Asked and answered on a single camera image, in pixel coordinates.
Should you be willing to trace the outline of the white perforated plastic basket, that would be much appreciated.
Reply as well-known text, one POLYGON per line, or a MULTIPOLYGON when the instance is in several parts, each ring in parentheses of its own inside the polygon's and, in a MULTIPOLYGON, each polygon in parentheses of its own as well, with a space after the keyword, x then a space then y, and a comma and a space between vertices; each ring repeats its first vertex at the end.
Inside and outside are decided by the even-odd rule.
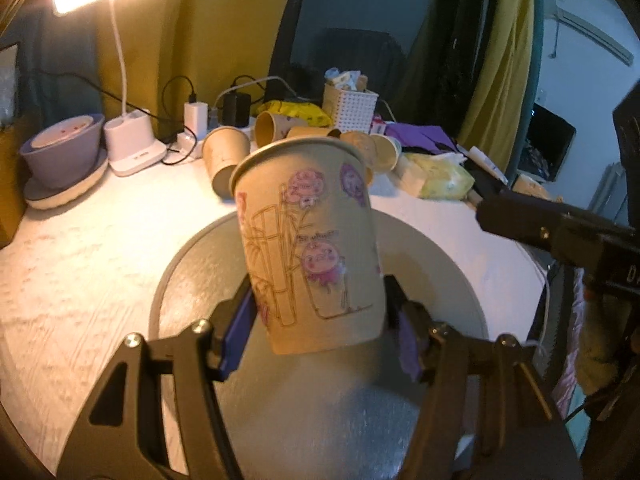
POLYGON ((341 132, 369 133, 377 102, 375 92, 341 90, 326 84, 322 110, 331 118, 333 127, 341 132))

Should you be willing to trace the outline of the white usb charger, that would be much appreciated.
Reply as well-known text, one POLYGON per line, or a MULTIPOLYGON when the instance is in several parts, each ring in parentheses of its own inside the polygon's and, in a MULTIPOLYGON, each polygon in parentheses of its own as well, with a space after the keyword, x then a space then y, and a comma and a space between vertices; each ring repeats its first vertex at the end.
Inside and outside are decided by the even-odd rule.
POLYGON ((186 103, 183 107, 183 123, 186 133, 193 133, 198 140, 207 134, 208 105, 204 102, 186 103))

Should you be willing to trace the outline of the white power strip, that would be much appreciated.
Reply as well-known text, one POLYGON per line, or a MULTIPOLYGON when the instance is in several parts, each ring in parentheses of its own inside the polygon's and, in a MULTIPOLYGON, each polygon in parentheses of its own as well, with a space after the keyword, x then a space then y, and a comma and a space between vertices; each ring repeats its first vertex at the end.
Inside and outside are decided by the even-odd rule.
MULTIPOLYGON (((250 118, 248 125, 241 128, 242 133, 244 133, 247 139, 250 140, 250 143, 254 142, 254 125, 255 119, 250 118)), ((189 158, 198 159, 202 157, 203 143, 204 138, 199 138, 197 141, 194 141, 194 137, 191 133, 183 131, 177 134, 174 150, 176 150, 180 155, 186 155, 189 158)))

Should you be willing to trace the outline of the white cream tube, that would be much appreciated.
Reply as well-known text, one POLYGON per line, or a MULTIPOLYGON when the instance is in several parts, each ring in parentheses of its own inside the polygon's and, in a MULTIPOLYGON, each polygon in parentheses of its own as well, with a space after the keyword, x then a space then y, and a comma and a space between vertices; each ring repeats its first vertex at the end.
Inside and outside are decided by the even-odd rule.
POLYGON ((472 159, 473 162, 483 168, 488 174, 491 174, 496 179, 500 180, 503 184, 508 184, 509 181, 506 178, 506 175, 499 169, 499 167, 477 146, 473 146, 469 150, 469 158, 472 159))

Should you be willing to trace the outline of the white textured table cloth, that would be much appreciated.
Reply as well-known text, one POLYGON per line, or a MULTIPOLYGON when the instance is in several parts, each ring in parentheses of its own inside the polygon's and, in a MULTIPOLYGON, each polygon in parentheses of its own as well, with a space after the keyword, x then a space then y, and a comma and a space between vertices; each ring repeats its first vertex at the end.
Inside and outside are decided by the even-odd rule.
MULTIPOLYGON (((491 337, 528 339, 544 306, 544 274, 519 244, 484 233, 473 208, 419 200, 388 177, 373 206, 428 236, 468 279, 491 337)), ((231 214, 201 162, 107 174, 64 207, 26 211, 1 252, 1 401, 50 469, 96 378, 124 337, 146 334, 171 258, 231 214)))

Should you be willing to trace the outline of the white green printed paper cup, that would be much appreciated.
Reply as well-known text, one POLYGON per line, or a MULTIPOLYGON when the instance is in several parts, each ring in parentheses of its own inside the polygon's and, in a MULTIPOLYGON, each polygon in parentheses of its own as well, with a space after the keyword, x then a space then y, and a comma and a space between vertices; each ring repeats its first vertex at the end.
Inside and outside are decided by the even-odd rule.
POLYGON ((392 136, 372 133, 375 155, 372 169, 377 174, 387 174, 393 171, 400 159, 402 148, 400 142, 392 136))

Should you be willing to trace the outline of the plain brown paper cup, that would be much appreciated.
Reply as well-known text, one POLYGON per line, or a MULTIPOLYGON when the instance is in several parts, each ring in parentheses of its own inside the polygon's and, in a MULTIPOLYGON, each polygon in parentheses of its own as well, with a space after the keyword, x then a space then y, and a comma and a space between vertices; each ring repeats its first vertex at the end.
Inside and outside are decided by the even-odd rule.
POLYGON ((230 181, 233 171, 250 154, 250 139, 240 129, 222 126, 210 132, 203 141, 202 157, 210 184, 216 195, 231 200, 230 181))

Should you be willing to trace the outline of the black power adapter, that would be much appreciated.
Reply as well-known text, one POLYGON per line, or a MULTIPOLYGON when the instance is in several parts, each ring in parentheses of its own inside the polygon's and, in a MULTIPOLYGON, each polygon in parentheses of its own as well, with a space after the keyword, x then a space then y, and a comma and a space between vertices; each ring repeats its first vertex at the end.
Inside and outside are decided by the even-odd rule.
POLYGON ((252 97, 245 92, 232 91, 222 98, 221 125, 244 128, 250 122, 252 97))

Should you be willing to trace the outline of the yellow tissue pack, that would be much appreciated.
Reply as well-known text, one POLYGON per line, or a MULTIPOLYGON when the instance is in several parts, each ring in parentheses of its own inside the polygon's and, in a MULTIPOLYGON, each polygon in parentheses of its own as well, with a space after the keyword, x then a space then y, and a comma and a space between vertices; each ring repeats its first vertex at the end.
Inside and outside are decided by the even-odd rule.
POLYGON ((400 188, 421 200, 465 200, 475 179, 464 162, 456 153, 407 153, 400 156, 393 176, 400 188))

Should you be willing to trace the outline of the round grey placemat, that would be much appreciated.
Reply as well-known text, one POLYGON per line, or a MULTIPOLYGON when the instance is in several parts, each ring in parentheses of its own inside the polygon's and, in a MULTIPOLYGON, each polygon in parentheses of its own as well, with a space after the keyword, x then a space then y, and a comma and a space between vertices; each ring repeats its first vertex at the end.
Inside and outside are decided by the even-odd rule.
MULTIPOLYGON (((471 284, 426 235, 374 216, 382 267, 432 318, 484 338, 471 284)), ((229 299, 246 273, 239 223, 228 214, 178 251, 157 285, 150 335, 177 335, 229 299)), ((256 325, 239 368, 216 388, 249 479, 393 479, 408 451, 425 389, 401 369, 393 337, 337 350, 277 356, 256 325)))

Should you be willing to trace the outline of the yellow snack bag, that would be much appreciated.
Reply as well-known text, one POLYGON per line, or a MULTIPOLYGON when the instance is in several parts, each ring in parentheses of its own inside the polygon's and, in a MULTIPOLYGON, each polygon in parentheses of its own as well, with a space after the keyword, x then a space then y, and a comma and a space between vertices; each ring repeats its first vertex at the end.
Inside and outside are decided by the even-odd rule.
POLYGON ((311 102, 272 100, 258 106, 257 114, 269 112, 276 115, 303 119, 311 127, 332 127, 333 120, 321 107, 311 102))

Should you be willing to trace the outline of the bamboo printed paper cup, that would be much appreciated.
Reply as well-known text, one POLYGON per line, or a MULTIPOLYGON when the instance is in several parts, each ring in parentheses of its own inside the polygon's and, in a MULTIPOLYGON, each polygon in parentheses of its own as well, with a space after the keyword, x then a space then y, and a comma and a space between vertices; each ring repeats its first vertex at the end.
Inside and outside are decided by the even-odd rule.
POLYGON ((366 167, 366 182, 370 185, 374 179, 374 166, 376 163, 376 148, 374 141, 367 134, 361 131, 343 132, 340 140, 356 148, 366 167))

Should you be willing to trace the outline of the plain paper cup lying middle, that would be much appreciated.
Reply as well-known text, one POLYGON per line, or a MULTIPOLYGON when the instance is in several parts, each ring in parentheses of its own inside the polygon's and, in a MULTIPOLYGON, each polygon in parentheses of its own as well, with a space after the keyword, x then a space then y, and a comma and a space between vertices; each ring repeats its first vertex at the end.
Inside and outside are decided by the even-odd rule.
POLYGON ((341 136, 341 130, 331 127, 311 127, 296 126, 288 130, 286 138, 288 140, 303 138, 333 138, 338 139, 341 136))

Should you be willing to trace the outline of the red white small box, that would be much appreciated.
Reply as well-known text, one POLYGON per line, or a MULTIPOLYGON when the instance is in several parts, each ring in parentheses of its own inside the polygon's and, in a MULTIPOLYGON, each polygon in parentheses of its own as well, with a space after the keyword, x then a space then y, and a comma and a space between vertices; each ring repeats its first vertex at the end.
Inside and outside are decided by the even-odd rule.
POLYGON ((370 133, 371 134, 383 134, 386 130, 386 121, 378 115, 372 118, 370 133))

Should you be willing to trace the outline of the purple bowl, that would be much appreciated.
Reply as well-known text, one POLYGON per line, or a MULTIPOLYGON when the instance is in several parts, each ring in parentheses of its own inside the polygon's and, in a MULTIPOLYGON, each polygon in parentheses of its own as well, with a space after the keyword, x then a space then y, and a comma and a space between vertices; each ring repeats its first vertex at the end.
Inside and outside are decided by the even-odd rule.
POLYGON ((104 120, 102 114, 64 119, 27 140, 20 155, 46 188, 69 188, 96 166, 104 120))

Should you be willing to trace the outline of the pink flower printed paper cup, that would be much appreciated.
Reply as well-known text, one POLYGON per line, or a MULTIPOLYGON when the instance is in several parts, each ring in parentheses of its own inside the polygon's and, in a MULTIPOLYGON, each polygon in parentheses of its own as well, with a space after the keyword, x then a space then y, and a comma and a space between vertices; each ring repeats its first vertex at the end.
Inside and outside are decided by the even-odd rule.
POLYGON ((385 292, 364 162, 310 136, 236 167, 236 205, 258 314, 277 354, 333 350, 382 334, 385 292))

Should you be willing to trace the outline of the purple cloth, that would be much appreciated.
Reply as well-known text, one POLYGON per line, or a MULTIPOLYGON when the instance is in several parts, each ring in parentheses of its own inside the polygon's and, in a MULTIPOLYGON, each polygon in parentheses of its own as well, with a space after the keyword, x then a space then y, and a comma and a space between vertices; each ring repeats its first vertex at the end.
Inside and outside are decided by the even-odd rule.
POLYGON ((385 135, 396 139, 406 152, 439 155, 459 153, 454 140, 439 126, 415 126, 390 122, 385 135))

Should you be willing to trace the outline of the white desk lamp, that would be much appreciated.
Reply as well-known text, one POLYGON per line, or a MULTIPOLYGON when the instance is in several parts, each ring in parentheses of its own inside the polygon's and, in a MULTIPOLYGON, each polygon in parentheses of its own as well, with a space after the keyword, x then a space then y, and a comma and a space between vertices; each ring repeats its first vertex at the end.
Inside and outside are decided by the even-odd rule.
POLYGON ((88 6, 104 9, 114 38, 114 52, 99 50, 101 75, 120 84, 119 110, 104 124, 108 163, 119 177, 145 170, 166 156, 155 137, 152 102, 158 90, 160 20, 167 0, 52 0, 53 11, 66 16, 88 6))

